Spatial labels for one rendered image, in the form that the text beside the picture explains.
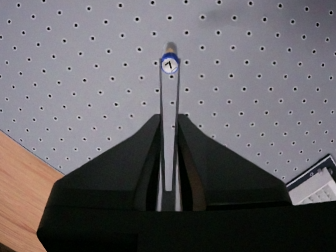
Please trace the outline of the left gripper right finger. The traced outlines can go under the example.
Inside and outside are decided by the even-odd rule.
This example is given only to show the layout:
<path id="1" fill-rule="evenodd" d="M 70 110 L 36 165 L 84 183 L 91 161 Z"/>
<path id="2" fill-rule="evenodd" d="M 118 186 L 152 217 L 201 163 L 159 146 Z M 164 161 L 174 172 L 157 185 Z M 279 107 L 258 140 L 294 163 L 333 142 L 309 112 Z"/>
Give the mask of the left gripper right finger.
<path id="1" fill-rule="evenodd" d="M 284 181 L 204 134 L 183 113 L 177 169 L 180 211 L 193 211 L 192 193 L 194 211 L 293 205 Z"/>

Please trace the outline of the grey rectangular base plate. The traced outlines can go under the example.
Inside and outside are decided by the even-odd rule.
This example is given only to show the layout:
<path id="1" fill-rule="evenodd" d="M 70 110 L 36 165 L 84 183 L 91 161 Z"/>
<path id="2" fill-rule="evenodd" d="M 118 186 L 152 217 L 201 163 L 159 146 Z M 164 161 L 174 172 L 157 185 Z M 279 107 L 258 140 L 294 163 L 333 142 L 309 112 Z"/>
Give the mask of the grey rectangular base plate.
<path id="1" fill-rule="evenodd" d="M 0 131 L 66 175 L 179 113 L 285 183 L 336 164 L 336 0 L 0 0 Z"/>

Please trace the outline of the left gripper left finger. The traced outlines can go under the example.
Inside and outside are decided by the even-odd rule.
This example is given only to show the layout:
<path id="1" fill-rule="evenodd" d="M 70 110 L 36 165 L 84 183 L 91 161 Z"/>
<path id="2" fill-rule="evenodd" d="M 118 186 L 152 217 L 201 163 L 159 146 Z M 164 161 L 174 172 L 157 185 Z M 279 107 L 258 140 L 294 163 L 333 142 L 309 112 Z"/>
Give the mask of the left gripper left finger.
<path id="1" fill-rule="evenodd" d="M 145 211 L 147 191 L 146 211 L 157 211 L 160 126 L 161 114 L 154 114 L 132 136 L 55 181 L 45 207 L 66 203 Z"/>

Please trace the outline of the white tube rack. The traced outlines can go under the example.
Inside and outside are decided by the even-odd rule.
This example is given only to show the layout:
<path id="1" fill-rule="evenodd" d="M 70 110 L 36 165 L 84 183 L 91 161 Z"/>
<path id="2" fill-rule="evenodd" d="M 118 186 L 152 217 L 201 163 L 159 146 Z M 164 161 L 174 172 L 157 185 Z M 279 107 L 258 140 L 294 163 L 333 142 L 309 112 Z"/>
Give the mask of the white tube rack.
<path id="1" fill-rule="evenodd" d="M 319 175 L 317 172 L 315 175 L 289 191 L 293 205 L 298 203 L 306 204 L 336 200 L 336 183 L 334 182 L 332 176 L 330 176 L 326 167 L 324 167 L 321 171 L 323 174 Z"/>

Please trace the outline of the dark grey rectangular plate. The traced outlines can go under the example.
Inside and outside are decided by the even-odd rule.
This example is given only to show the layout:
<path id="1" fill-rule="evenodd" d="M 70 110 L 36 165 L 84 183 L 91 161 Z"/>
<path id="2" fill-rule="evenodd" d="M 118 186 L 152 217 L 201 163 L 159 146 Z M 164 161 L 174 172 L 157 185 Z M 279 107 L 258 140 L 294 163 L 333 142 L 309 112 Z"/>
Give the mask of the dark grey rectangular plate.
<path id="1" fill-rule="evenodd" d="M 319 175 L 323 174 L 321 171 L 324 167 L 328 170 L 328 172 L 331 174 L 332 178 L 334 179 L 336 183 L 336 164 L 333 161 L 332 157 L 328 153 L 326 156 L 321 158 L 319 161 L 317 161 L 315 164 L 310 166 L 308 169 L 294 177 L 292 180 L 286 183 L 286 187 L 288 188 L 288 192 L 315 175 L 317 172 Z"/>

